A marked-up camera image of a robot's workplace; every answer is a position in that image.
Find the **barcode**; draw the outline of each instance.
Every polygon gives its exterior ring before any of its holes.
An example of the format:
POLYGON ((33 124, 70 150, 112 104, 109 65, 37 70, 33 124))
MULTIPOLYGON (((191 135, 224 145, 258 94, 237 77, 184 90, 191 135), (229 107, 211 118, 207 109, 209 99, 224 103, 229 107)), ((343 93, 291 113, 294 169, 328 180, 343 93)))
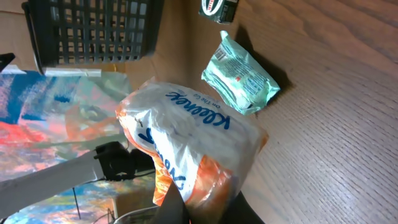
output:
POLYGON ((220 46, 218 47, 218 49, 216 50, 215 56, 217 58, 217 60, 223 60, 226 57, 226 52, 224 51, 223 47, 220 46))

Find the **white and orange plastic package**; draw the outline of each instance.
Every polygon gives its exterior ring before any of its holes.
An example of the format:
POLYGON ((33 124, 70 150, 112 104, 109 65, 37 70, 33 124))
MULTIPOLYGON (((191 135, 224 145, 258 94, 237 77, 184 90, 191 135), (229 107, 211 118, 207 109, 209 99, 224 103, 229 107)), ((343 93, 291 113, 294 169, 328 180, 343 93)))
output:
POLYGON ((128 140, 155 162, 154 203, 175 182, 193 223, 216 223, 267 141, 233 108, 183 86, 147 82, 116 110, 128 140))

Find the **wooden floor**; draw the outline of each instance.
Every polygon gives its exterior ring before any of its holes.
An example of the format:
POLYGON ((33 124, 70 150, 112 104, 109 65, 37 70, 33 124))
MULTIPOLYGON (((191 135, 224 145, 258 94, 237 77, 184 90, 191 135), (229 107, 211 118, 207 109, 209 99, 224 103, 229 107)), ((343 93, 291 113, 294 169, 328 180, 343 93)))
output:
POLYGON ((227 30, 281 85, 243 192, 266 223, 398 223, 398 2, 240 0, 231 25, 166 0, 157 51, 126 65, 220 98, 201 72, 227 30))

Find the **mint green wrapper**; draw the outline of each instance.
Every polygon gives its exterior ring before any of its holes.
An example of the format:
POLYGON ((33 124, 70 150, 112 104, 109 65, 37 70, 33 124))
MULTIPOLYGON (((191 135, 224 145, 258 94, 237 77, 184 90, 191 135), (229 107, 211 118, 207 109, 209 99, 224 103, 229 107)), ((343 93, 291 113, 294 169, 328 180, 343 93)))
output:
POLYGON ((243 115, 263 109, 280 90, 279 85, 226 31, 221 31, 221 38, 201 79, 243 115))

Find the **basket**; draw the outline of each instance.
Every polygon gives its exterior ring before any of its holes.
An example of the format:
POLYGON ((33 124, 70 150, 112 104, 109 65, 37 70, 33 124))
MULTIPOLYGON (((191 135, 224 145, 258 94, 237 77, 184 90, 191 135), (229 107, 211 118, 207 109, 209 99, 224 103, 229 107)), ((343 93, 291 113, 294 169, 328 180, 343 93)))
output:
POLYGON ((22 4, 38 71, 153 54, 164 0, 29 0, 22 4))

